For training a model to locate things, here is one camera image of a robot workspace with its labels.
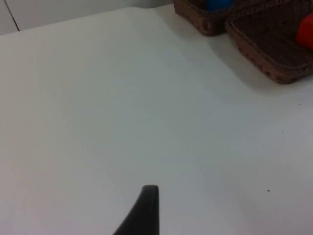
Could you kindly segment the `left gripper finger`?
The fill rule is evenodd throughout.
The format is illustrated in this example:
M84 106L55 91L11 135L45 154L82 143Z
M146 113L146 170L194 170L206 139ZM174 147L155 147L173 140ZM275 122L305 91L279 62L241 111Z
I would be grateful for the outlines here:
M145 185L114 235L159 235L159 188Z

